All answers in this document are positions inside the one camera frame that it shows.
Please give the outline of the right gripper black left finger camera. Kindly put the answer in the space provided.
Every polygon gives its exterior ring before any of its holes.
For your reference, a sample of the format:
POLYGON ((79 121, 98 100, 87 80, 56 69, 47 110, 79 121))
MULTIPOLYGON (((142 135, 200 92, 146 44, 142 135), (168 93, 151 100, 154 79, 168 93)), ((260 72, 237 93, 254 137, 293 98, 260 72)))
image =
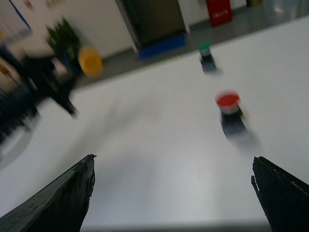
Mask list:
POLYGON ((2 232, 78 232, 95 184, 95 155, 87 155, 0 218, 2 232))

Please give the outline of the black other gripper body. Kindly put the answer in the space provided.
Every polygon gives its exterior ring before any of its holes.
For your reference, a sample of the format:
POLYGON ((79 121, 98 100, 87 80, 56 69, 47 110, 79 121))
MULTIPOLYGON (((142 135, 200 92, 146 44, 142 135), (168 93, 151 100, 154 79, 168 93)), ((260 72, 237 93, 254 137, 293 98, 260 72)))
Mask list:
POLYGON ((0 91, 0 141, 5 141, 19 127, 29 129, 27 119, 37 114, 37 106, 51 98, 71 116, 76 115, 76 108, 69 100, 69 94, 77 79, 69 75, 69 80, 60 83, 54 74, 55 65, 51 57, 24 57, 19 62, 14 57, 0 56, 17 72, 21 83, 8 93, 0 91))

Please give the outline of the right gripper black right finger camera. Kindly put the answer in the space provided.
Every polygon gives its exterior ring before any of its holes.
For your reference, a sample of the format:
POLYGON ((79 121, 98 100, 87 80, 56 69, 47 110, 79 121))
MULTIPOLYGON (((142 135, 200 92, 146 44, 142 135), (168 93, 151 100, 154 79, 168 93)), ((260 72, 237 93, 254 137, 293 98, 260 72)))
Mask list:
POLYGON ((264 157, 253 160, 251 184, 273 232, 309 230, 309 185, 264 157))

